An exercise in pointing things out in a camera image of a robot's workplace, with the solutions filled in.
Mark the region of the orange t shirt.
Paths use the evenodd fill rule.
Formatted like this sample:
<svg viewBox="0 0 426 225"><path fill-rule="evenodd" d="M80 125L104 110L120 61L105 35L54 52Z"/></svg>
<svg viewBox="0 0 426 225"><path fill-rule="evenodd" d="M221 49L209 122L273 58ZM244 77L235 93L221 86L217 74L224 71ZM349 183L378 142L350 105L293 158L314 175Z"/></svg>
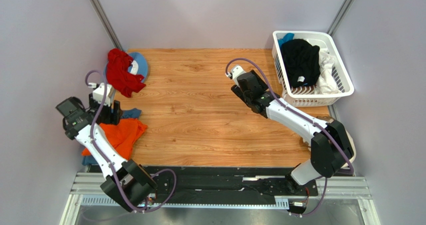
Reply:
<svg viewBox="0 0 426 225"><path fill-rule="evenodd" d="M108 142L126 160L131 158L134 144L148 128L137 118L121 119L118 125L101 123L99 126Z"/></svg>

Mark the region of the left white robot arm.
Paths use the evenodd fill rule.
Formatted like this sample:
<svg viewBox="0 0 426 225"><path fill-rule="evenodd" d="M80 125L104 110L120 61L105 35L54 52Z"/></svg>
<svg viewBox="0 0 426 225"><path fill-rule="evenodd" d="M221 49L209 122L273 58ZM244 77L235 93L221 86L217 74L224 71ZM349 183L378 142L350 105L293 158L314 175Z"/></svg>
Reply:
<svg viewBox="0 0 426 225"><path fill-rule="evenodd" d="M77 97L69 97L55 108L62 115L62 128L70 140L83 145L99 165L105 181L101 190L128 212L147 208L148 196L158 187L150 174L132 159L126 160L109 143L98 123L103 112L114 113L108 105L89 99L85 108Z"/></svg>

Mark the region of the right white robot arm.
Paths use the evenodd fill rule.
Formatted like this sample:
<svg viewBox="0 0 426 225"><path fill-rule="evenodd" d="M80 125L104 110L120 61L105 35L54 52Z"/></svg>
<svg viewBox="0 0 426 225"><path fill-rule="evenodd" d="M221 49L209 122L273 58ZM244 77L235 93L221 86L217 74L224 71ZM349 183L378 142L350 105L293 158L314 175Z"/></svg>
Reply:
<svg viewBox="0 0 426 225"><path fill-rule="evenodd" d="M254 113L290 128L308 143L310 158L285 176L288 187L296 189L319 177L330 178L355 159L353 141L341 122L327 122L293 107L270 91L254 70L246 72L237 65L228 77L235 83L232 92Z"/></svg>

